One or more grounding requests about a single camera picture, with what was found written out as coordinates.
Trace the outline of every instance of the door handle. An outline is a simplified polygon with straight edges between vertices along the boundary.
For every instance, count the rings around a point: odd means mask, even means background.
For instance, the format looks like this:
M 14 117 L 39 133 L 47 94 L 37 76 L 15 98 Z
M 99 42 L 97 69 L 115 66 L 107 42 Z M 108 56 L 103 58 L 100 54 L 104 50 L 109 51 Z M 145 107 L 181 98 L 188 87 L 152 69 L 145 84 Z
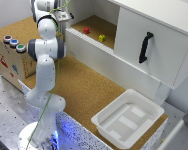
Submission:
M 141 48 L 141 53 L 139 56 L 139 63 L 142 64 L 143 62 L 145 62 L 147 60 L 147 57 L 145 56 L 146 50 L 147 50 L 147 46 L 148 46 L 148 40 L 150 38 L 152 38 L 154 35 L 150 32 L 147 32 L 147 36 L 145 37 L 145 39 L 143 40 L 143 45 Z

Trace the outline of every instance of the white cabinet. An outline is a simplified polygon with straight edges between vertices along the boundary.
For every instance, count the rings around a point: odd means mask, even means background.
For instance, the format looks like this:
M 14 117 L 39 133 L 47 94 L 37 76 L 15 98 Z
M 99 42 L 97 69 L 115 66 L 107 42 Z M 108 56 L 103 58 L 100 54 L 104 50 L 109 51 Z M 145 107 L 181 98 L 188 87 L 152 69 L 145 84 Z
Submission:
M 139 63 L 147 32 L 152 33 L 153 37 L 148 40 L 147 60 Z M 188 35 L 121 7 L 115 55 L 174 86 L 187 51 Z

